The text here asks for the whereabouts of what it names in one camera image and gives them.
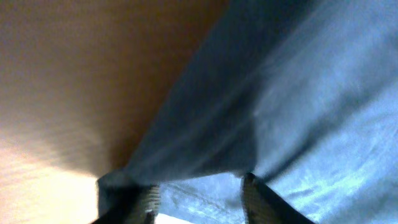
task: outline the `brown surface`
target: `brown surface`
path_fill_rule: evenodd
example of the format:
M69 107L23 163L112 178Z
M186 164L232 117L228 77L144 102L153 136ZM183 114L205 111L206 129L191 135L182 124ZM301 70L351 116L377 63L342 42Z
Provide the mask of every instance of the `brown surface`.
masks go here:
M0 223L87 223L226 1L1 1Z

